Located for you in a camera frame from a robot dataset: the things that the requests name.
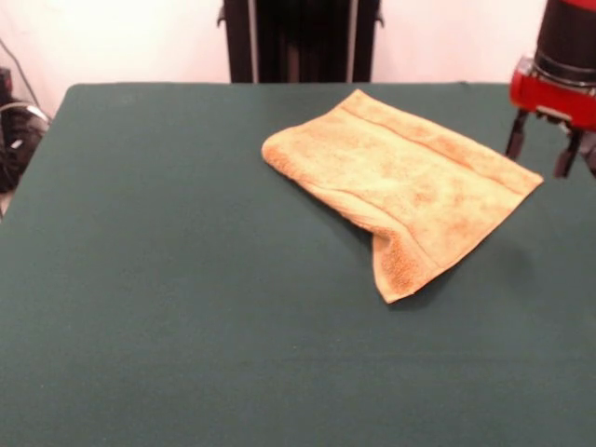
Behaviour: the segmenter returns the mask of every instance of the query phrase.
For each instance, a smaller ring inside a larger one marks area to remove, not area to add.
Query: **towel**
[[[263,157],[372,233],[375,284],[388,303],[457,264],[543,182],[496,151],[360,90],[269,137]]]

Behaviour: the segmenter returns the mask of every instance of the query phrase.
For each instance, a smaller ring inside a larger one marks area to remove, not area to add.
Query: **cable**
[[[33,115],[43,119],[47,124],[51,124],[52,122],[52,118],[46,112],[41,110],[41,108],[38,105],[33,105],[23,101],[15,101],[9,102],[8,104],[4,104],[0,107],[0,114],[2,114],[6,110],[13,109],[15,107],[22,107],[27,109]]]
[[[12,51],[10,51],[10,49],[8,49],[7,44],[4,43],[4,41],[2,40],[1,37],[0,37],[0,47],[2,47],[4,49],[4,51],[7,53],[7,55],[9,56],[9,58],[12,59],[13,62],[15,62],[15,65],[17,66],[17,70],[19,70],[20,77],[22,77],[22,80],[25,83],[25,86],[29,90],[29,93],[31,94],[31,97],[34,100],[35,105],[39,106],[39,101],[37,100],[37,97],[35,96],[34,90],[31,88],[31,84],[29,84],[29,80],[27,79],[27,76],[25,76],[25,73],[22,71],[22,67],[20,66],[19,60],[12,53]]]

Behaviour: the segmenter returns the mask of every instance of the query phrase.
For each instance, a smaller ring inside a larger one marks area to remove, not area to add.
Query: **green tablecloth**
[[[361,86],[502,150],[505,86]],[[546,182],[387,306],[369,236],[270,169],[353,86],[69,91],[0,226],[0,445],[594,446],[596,184]]]

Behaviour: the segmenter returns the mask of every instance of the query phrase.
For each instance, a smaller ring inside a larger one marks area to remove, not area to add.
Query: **black cable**
[[[39,107],[39,101],[37,100],[37,97],[35,96],[34,90],[31,88],[31,84],[29,84],[29,80],[27,79],[27,76],[25,76],[25,73],[22,71],[22,67],[20,66],[19,60],[17,59],[17,57],[14,54],[12,54],[12,51],[10,51],[8,49],[7,44],[4,43],[4,41],[2,40],[1,37],[0,37],[0,47],[2,47],[4,49],[4,51],[10,57],[10,59],[12,59],[15,62],[15,65],[17,65],[17,70],[19,70],[20,77],[22,77],[22,80],[25,83],[25,86],[29,90],[29,93],[31,94],[31,97],[34,100],[35,105]]]

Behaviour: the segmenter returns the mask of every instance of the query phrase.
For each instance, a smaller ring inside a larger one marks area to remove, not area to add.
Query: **black metal frame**
[[[254,0],[254,4],[259,82],[348,80],[350,0]],[[380,0],[359,0],[351,76],[355,82],[371,80],[379,8]],[[249,0],[223,0],[218,21],[223,17],[231,81],[253,82]]]

